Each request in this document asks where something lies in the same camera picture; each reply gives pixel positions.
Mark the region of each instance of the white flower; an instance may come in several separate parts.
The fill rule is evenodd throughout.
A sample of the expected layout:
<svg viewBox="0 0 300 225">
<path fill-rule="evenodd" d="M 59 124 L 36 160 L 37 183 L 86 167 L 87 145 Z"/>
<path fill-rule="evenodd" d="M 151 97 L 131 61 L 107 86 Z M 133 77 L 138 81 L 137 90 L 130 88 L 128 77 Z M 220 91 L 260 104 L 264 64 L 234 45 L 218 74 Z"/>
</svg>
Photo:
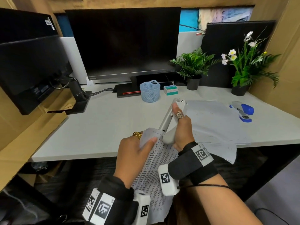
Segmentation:
<svg viewBox="0 0 300 225">
<path fill-rule="evenodd" d="M 236 60 L 236 58 L 237 58 L 236 55 L 232 55 L 231 58 L 230 58 L 230 60 L 231 60 L 231 61 L 234 61 L 234 60 Z"/>
<path fill-rule="evenodd" d="M 223 64 L 223 65 L 227 65 L 227 62 L 228 62 L 228 61 L 229 61 L 229 60 L 227 60 L 227 59 L 223 59 L 223 60 L 222 60 L 222 64 Z"/>
<path fill-rule="evenodd" d="M 249 40 L 251 40 L 252 38 L 251 37 L 249 37 L 249 38 L 244 38 L 244 42 L 248 42 Z"/>
<path fill-rule="evenodd" d="M 251 46 L 251 47 L 255 47 L 257 44 L 257 42 L 250 42 L 248 45 Z"/>
<path fill-rule="evenodd" d="M 250 38 L 252 34 L 253 34 L 253 31 L 250 31 L 250 32 L 246 35 L 246 38 Z"/>
<path fill-rule="evenodd" d="M 236 51 L 235 51 L 235 50 L 230 50 L 229 53 L 228 53 L 229 56 L 235 55 L 235 54 L 236 54 Z"/>
</svg>

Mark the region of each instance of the left hand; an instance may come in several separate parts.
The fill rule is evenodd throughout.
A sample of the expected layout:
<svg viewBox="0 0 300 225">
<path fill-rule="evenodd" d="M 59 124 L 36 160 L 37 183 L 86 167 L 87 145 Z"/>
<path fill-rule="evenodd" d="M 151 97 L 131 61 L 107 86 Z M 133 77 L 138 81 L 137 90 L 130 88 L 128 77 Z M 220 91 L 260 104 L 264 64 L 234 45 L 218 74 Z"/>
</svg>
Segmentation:
<svg viewBox="0 0 300 225">
<path fill-rule="evenodd" d="M 156 142 L 157 137 L 153 137 L 140 149 L 140 140 L 136 136 L 130 136 L 121 140 L 114 176 L 121 179 L 127 189 L 130 189 L 134 180 L 142 171 L 148 155 Z"/>
</svg>

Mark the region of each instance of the gold ring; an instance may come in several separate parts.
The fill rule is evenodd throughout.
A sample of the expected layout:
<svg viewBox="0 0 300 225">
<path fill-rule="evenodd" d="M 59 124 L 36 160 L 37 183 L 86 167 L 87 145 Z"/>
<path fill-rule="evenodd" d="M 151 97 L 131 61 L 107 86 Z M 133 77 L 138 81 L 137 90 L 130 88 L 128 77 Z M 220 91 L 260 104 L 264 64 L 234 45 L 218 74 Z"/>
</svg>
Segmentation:
<svg viewBox="0 0 300 225">
<path fill-rule="evenodd" d="M 182 115 L 182 113 L 181 113 L 180 111 L 178 111 L 178 112 L 176 113 L 176 116 L 177 116 L 178 119 L 183 118 L 183 115 Z"/>
<path fill-rule="evenodd" d="M 136 136 L 139 140 L 141 139 L 142 134 L 140 132 L 134 132 L 132 136 Z"/>
</svg>

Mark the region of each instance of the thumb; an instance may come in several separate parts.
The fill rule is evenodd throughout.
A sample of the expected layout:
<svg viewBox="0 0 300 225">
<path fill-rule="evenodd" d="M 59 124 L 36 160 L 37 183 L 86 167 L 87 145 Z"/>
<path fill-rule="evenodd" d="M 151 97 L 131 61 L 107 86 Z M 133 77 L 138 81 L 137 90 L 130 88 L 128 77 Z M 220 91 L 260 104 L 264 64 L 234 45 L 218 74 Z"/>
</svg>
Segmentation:
<svg viewBox="0 0 300 225">
<path fill-rule="evenodd" d="M 144 145 L 144 147 L 141 149 L 141 156 L 143 159 L 147 159 L 151 149 L 153 148 L 153 146 L 155 145 L 155 143 L 157 142 L 157 137 L 152 137 L 150 140 L 147 141 L 147 143 Z"/>
</svg>

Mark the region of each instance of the green and white box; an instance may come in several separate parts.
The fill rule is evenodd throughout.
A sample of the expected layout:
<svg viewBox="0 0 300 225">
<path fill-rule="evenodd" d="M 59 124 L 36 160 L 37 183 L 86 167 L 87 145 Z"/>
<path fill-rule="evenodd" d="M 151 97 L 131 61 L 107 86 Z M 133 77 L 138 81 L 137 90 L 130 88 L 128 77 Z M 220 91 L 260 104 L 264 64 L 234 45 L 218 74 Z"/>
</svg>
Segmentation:
<svg viewBox="0 0 300 225">
<path fill-rule="evenodd" d="M 176 87 L 175 85 L 164 86 L 163 91 L 166 95 L 176 95 L 178 94 L 178 87 Z"/>
</svg>

